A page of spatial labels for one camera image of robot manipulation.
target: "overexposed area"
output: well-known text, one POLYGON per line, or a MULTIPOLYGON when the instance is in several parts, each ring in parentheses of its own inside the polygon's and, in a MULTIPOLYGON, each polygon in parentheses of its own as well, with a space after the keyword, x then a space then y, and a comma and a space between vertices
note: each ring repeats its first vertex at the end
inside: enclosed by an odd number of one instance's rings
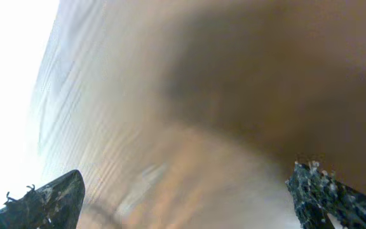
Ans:
POLYGON ((7 191, 20 198, 42 170, 25 130, 57 8, 58 0, 0 1, 0 208, 7 191))

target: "bright light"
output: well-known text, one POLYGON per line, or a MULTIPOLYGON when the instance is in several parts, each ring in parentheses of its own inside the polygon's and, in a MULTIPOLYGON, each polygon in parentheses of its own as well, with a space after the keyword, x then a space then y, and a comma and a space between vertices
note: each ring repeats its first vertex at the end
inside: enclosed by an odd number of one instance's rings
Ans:
POLYGON ((58 0, 0 1, 0 207, 40 179, 36 152, 25 148, 33 86, 58 0))

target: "wooden surface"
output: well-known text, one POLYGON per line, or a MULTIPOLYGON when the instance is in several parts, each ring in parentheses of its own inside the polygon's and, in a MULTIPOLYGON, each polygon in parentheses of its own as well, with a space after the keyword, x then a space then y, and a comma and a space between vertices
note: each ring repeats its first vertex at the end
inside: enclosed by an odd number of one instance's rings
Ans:
POLYGON ((289 15, 274 1, 60 3, 33 131, 43 182, 85 179, 80 228, 299 228, 295 160, 366 193, 366 62, 298 49, 289 15))

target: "wood grain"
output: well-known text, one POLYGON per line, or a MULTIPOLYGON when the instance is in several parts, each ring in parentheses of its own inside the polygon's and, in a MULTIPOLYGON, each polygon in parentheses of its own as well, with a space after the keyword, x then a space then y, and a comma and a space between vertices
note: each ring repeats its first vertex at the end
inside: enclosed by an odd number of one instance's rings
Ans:
POLYGON ((80 228, 298 228, 294 160, 366 193, 366 70, 298 51, 273 3, 61 1, 32 119, 43 181, 85 179, 80 228))

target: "light brown wood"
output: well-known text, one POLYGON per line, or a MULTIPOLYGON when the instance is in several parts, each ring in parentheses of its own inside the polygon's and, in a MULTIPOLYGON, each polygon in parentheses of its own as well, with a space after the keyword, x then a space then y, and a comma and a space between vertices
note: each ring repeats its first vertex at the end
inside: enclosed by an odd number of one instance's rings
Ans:
POLYGON ((303 50, 288 33, 303 31, 297 12, 62 1, 32 118, 43 181, 85 179, 79 227, 299 228, 285 186, 295 160, 366 193, 366 65, 303 50), (142 201, 117 210, 151 166, 164 171, 142 201))

